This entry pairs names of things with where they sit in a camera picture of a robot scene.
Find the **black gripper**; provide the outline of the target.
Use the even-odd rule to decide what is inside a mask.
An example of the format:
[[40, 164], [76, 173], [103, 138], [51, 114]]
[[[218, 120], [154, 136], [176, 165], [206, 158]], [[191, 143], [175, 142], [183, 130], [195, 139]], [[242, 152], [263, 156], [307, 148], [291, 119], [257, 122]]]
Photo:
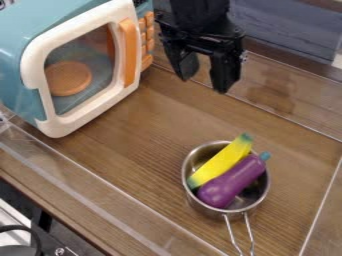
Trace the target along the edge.
[[243, 29], [230, 20], [230, 0], [168, 0], [156, 14], [160, 41], [174, 72], [187, 81], [199, 70], [198, 54], [210, 56], [214, 90], [226, 94], [241, 79]]

